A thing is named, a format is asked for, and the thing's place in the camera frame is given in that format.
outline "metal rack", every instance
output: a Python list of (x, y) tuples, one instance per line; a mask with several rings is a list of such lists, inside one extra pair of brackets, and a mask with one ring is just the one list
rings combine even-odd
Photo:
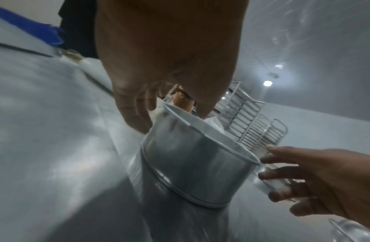
[(277, 146), (287, 133), (288, 128), (281, 121), (269, 120), (260, 114), (238, 142), (257, 157), (263, 157), (269, 154), (266, 145)]
[(265, 104), (252, 99), (239, 87), (240, 84), (241, 82), (232, 82), (226, 95), (209, 115), (209, 117), (217, 116), (224, 130), (237, 141), (248, 132), (250, 124)]

